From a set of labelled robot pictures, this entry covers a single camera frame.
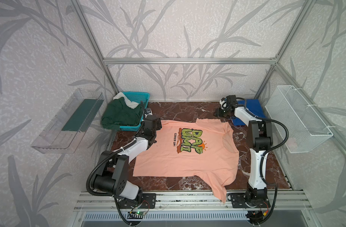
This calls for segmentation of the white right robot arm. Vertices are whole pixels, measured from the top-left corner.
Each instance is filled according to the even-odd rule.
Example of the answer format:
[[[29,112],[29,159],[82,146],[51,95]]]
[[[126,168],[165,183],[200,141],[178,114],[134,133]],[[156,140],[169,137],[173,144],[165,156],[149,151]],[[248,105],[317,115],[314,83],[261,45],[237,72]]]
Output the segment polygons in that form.
[[[220,118],[236,117],[248,126],[246,142],[250,149],[251,166],[247,190],[242,198],[248,207],[255,208],[262,205],[267,201],[265,152],[273,144],[271,122],[260,119],[241,105],[230,106],[226,103],[222,103],[214,115]]]

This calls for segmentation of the pink graphic t-shirt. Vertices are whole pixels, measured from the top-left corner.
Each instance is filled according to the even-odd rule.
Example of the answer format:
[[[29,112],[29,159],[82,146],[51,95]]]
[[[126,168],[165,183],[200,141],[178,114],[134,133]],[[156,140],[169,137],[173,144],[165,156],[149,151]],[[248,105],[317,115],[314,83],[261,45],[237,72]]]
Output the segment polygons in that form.
[[[225,203],[225,187],[235,181],[239,163],[232,134],[231,125],[219,119],[163,120],[157,142],[137,156],[133,176],[198,176]]]

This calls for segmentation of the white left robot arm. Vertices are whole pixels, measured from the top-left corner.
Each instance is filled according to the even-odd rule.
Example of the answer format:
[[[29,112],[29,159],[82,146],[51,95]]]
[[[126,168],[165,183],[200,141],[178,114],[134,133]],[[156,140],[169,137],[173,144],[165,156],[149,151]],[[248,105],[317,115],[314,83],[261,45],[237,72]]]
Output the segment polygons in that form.
[[[94,196],[112,196],[140,203],[140,187],[128,181],[129,163],[156,142],[157,131],[161,128],[160,118],[149,115],[132,142],[113,152],[103,152],[87,178],[86,190]]]

